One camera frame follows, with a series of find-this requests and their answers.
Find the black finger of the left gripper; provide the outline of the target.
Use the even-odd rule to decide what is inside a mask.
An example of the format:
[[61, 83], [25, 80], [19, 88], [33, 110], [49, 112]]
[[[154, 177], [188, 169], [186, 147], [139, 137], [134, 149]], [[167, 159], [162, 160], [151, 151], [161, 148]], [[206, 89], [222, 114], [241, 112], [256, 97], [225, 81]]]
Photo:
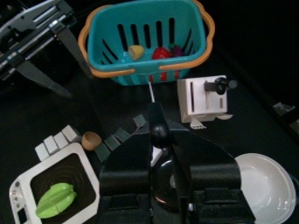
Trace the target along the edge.
[[90, 78], [93, 78], [90, 64], [86, 61], [86, 58], [81, 51], [78, 40], [75, 39], [75, 36], [73, 35], [73, 32], [69, 27], [61, 28], [58, 37], [59, 37], [62, 43], [65, 44], [65, 46], [67, 47], [67, 49], [70, 50], [70, 53], [74, 56], [75, 60], [78, 61], [82, 71]]
[[73, 93], [57, 83], [29, 60], [22, 62], [15, 69], [29, 80], [34, 81], [45, 88], [49, 88], [58, 95], [66, 98], [73, 97]]

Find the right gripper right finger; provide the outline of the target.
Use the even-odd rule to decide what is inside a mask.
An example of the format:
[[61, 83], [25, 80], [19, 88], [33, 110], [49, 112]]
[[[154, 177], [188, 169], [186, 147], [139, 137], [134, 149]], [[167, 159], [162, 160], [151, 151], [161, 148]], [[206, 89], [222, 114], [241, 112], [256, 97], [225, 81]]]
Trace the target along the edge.
[[236, 158], [170, 121], [170, 156], [182, 224], [254, 224]]

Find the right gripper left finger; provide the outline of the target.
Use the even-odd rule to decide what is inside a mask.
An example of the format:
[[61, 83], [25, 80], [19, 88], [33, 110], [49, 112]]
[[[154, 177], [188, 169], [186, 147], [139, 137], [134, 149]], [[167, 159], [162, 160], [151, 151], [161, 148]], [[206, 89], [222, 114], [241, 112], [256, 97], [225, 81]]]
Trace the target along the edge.
[[145, 126], [113, 151], [102, 167], [98, 224], [151, 224], [151, 156]]

